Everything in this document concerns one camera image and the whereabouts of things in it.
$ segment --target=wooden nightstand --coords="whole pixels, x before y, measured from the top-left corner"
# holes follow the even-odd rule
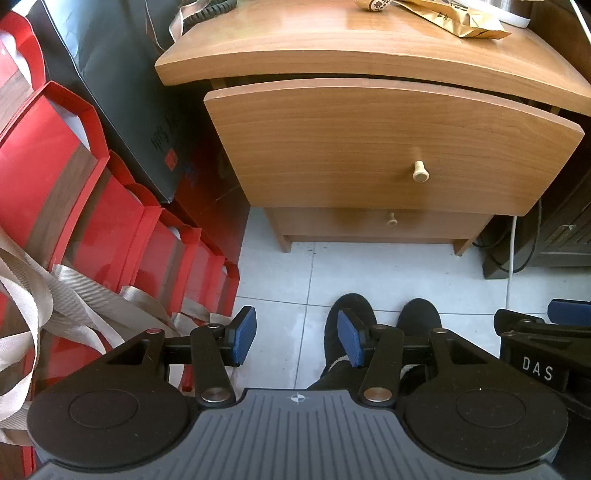
[[[492,215],[525,215],[577,147],[581,128],[553,112],[591,115],[591,85],[506,28],[463,40],[394,6],[242,0],[156,68],[168,85],[212,80],[207,110],[285,251],[452,242],[461,254]]]

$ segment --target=blue gripper pad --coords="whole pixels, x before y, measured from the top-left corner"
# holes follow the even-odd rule
[[[340,343],[349,357],[349,362],[353,367],[361,367],[365,358],[359,332],[343,312],[339,312],[336,326]]]
[[[242,365],[246,360],[246,355],[251,348],[252,341],[256,335],[256,313],[255,309],[250,309],[240,320],[242,311],[236,316],[235,320],[226,327],[226,329],[235,329],[234,346],[232,347],[232,360],[235,364]]]
[[[554,299],[548,305],[548,318],[559,325],[591,327],[591,303]]]

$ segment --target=compass logo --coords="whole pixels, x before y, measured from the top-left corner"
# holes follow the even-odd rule
[[[294,401],[295,403],[302,403],[304,400],[308,400],[308,397],[305,397],[300,392],[298,392],[292,395],[290,400]]]

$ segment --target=drawer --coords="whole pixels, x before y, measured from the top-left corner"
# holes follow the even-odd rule
[[[205,97],[253,206],[524,215],[583,137],[566,119],[455,87],[304,79]],[[430,178],[413,180],[422,161]]]
[[[278,233],[291,241],[438,241],[471,239],[491,216],[482,213],[347,208],[273,208]]]

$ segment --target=round black disc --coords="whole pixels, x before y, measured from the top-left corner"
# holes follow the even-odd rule
[[[67,387],[67,380],[61,384]],[[172,445],[189,419],[183,395],[157,378],[86,391],[59,386],[37,397],[27,423],[38,448],[74,467],[145,462]]]
[[[560,399],[510,369],[456,365],[418,387],[404,418],[428,450],[473,468],[511,469],[538,461],[560,444],[568,425]]]

